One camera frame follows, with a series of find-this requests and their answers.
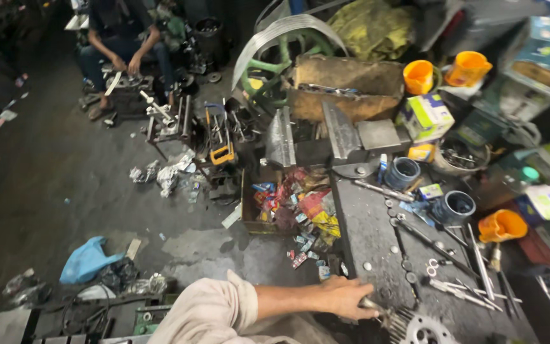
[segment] green box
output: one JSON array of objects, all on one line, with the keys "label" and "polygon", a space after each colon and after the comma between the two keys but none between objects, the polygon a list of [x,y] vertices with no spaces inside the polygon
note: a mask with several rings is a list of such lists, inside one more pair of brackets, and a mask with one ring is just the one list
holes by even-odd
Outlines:
[{"label": "green box", "polygon": [[455,123],[441,97],[436,93],[411,97],[396,118],[409,131],[413,143],[436,140]]}]

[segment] metal workbench top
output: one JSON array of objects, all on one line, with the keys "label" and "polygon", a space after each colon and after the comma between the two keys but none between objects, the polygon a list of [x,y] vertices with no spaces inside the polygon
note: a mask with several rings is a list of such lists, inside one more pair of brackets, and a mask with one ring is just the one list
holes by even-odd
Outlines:
[{"label": "metal workbench top", "polygon": [[[507,315],[505,302],[496,298],[495,303],[504,311],[491,311],[479,305],[458,299],[425,284],[429,259],[441,260],[442,257],[431,248],[426,247],[419,239],[408,231],[394,229],[389,223],[385,197],[375,191],[362,188],[347,179],[332,176],[336,181],[332,185],[339,219],[344,261],[349,270],[350,278],[360,278],[375,286],[375,292],[370,297],[373,301],[385,307],[413,307],[415,298],[413,289],[405,278],[405,270],[401,266],[402,252],[393,254],[392,246],[399,247],[396,230],[400,238],[413,272],[419,279],[419,295],[422,299],[419,313],[439,319],[455,339],[463,344],[486,343],[487,337],[500,333],[511,339],[524,339],[527,342],[538,342],[523,311],[521,319],[511,319]],[[454,248],[457,254],[453,259],[467,262],[461,245],[447,233],[439,232],[428,226],[418,216],[406,212],[399,207],[399,201],[393,199],[393,209],[396,213],[406,215],[407,222],[421,230],[429,238],[444,243],[445,248]],[[363,263],[369,262],[371,270],[363,269]],[[493,272],[489,275],[494,284],[494,292],[503,294],[500,283]],[[482,289],[478,283],[453,265],[441,266],[437,269],[435,279],[443,282],[456,283],[459,278],[469,286]]]}]

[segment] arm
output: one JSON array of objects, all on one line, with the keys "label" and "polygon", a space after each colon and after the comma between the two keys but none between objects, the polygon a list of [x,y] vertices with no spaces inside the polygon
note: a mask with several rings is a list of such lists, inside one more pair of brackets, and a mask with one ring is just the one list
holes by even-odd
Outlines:
[{"label": "arm", "polygon": [[101,51],[101,53],[105,55],[105,57],[110,59],[116,69],[126,70],[126,63],[124,63],[124,60],[120,58],[115,52],[108,49],[105,44],[103,44],[103,42],[101,42],[101,37],[99,37],[99,34],[96,32],[95,29],[88,30],[88,41],[98,51]]},{"label": "arm", "polygon": [[141,66],[141,58],[148,51],[150,51],[152,47],[154,47],[154,44],[156,44],[160,40],[160,31],[158,31],[157,26],[152,24],[150,25],[149,29],[150,35],[148,36],[148,39],[145,40],[139,50],[135,52],[133,58],[131,59],[131,62],[128,64],[128,72],[130,74],[135,74],[139,72],[139,67]]},{"label": "arm", "polygon": [[299,288],[257,285],[255,289],[258,320],[296,312],[328,312],[349,319],[379,316],[375,310],[358,308],[360,300],[373,292],[372,284],[362,285],[359,280],[331,276],[321,285]]}]

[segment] orange plastic jug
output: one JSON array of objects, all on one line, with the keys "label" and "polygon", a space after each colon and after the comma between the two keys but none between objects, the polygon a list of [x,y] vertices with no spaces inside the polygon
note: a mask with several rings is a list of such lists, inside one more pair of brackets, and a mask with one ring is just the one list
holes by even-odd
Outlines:
[{"label": "orange plastic jug", "polygon": [[445,75],[445,81],[451,86],[472,87],[492,67],[485,55],[476,51],[462,51],[455,56],[455,63]]},{"label": "orange plastic jug", "polygon": [[430,61],[417,60],[406,65],[402,71],[405,77],[406,91],[418,96],[432,89],[434,67]]},{"label": "orange plastic jug", "polygon": [[478,222],[482,242],[502,242],[522,238],[527,234],[527,223],[519,214],[508,209],[501,209]]}]

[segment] blue box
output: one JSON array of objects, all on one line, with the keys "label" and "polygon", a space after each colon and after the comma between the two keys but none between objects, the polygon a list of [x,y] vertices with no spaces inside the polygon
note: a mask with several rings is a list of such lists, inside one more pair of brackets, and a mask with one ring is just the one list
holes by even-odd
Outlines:
[{"label": "blue box", "polygon": [[514,61],[535,62],[550,69],[550,17],[531,17],[528,27],[516,40],[517,49],[520,45]]}]

